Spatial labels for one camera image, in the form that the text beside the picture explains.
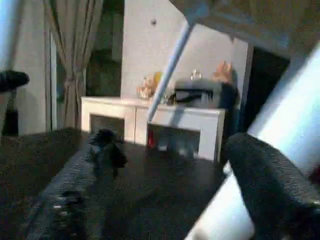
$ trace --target curtain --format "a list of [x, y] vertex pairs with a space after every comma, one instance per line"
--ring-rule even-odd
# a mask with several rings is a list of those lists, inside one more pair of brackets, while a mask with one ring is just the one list
[[44, 11], [66, 71], [63, 119], [65, 127], [80, 128], [83, 71], [94, 46], [104, 0], [43, 0]]

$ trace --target dark wooden table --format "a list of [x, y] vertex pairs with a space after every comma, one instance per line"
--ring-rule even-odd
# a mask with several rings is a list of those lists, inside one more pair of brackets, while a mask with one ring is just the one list
[[[13, 239], [28, 204], [63, 168], [87, 134], [65, 129], [4, 138], [0, 169], [0, 233]], [[224, 180], [202, 159], [124, 143], [128, 158], [104, 213], [105, 239], [183, 239]]]

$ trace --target wall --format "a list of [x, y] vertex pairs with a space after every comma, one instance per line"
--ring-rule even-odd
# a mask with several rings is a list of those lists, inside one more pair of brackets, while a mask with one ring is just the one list
[[27, 0], [22, 15], [14, 70], [30, 82], [17, 91], [19, 134], [46, 131], [45, 16], [38, 0]]
[[[155, 18], [156, 26], [151, 25]], [[163, 71], [180, 35], [184, 16], [169, 0], [126, 0], [122, 55], [121, 97], [135, 98], [144, 76]], [[196, 68], [209, 78], [220, 61], [236, 65], [238, 85], [243, 85], [248, 45], [230, 36], [197, 25], [172, 75], [174, 80], [189, 77]]]

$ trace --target white cabinet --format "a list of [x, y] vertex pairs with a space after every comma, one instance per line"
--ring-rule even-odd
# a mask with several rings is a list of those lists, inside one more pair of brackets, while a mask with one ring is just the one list
[[124, 104], [119, 98], [83, 97], [81, 109], [81, 129], [91, 131], [91, 115], [124, 120], [124, 140], [135, 142], [136, 108]]
[[[81, 128], [83, 131], [91, 130], [91, 115], [123, 119], [124, 140], [146, 145], [149, 105], [138, 99], [83, 97]], [[198, 156], [219, 161], [224, 120], [223, 109], [159, 105], [150, 124], [199, 132]]]

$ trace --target dark doorway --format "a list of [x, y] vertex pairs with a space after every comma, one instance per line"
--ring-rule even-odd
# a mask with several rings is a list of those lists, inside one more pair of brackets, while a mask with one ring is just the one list
[[254, 48], [244, 110], [244, 132], [248, 130], [251, 123], [255, 120], [289, 63], [289, 59], [274, 55], [258, 47]]

